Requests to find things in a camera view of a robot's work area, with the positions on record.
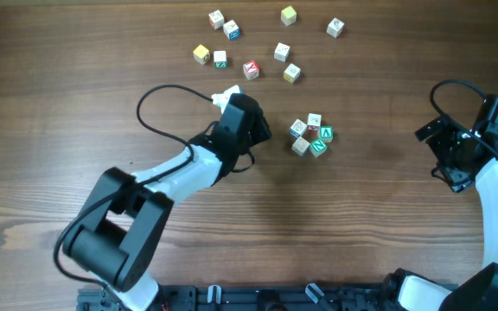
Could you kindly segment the blue edged picture block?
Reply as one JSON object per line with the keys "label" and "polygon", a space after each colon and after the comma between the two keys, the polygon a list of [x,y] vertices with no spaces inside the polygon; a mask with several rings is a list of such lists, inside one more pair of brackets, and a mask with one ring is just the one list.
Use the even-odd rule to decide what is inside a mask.
{"label": "blue edged picture block", "polygon": [[304,121],[297,119],[290,127],[290,135],[295,139],[298,139],[299,137],[304,135],[307,128],[308,125]]}

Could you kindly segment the plain wooden picture block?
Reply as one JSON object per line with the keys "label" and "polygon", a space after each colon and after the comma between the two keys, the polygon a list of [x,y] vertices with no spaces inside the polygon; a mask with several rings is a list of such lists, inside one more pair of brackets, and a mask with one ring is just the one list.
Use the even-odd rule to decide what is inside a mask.
{"label": "plain wooden picture block", "polygon": [[296,139],[296,141],[291,145],[291,150],[294,151],[299,156],[303,156],[309,149],[310,143],[305,140],[302,136]]}

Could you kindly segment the red edged wooden block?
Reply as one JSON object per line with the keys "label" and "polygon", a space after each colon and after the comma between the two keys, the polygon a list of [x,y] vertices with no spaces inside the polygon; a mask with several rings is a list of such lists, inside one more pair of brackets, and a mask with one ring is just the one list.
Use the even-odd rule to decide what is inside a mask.
{"label": "red edged wooden block", "polygon": [[322,122],[322,115],[310,113],[307,118],[307,129],[313,131],[319,131]]}

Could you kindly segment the green letter N block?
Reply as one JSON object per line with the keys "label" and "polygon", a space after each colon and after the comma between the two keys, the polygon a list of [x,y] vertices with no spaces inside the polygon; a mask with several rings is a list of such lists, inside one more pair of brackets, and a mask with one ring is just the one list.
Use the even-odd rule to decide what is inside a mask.
{"label": "green letter N block", "polygon": [[323,154],[327,148],[327,144],[321,138],[317,138],[310,143],[309,151],[314,157],[318,157]]}

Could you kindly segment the green letter A block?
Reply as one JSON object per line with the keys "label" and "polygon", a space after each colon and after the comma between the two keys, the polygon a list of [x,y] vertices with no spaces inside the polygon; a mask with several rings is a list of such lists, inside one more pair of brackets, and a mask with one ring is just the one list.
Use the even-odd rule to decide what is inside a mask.
{"label": "green letter A block", "polygon": [[321,126],[318,131],[318,137],[325,143],[331,143],[334,137],[332,126]]}

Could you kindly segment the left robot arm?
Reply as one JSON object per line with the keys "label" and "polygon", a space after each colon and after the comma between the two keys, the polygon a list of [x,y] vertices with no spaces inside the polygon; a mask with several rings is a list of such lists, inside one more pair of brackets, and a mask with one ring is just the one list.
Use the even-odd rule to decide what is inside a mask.
{"label": "left robot arm", "polygon": [[64,253],[93,273],[119,310],[147,310],[159,292],[147,268],[172,207],[213,186],[271,138],[258,102],[234,93],[221,117],[185,143],[176,157],[152,169],[127,174],[106,170],[78,216],[59,236],[54,254]]}

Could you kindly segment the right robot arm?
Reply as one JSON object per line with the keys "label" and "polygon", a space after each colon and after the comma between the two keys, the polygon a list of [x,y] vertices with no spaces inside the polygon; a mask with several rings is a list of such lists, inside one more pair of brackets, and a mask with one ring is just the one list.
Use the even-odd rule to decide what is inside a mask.
{"label": "right robot arm", "polygon": [[482,207],[482,268],[455,289],[407,270],[380,291],[385,310],[498,310],[498,95],[485,96],[471,130],[440,115],[415,133],[437,158],[432,175],[459,193],[473,186]]}

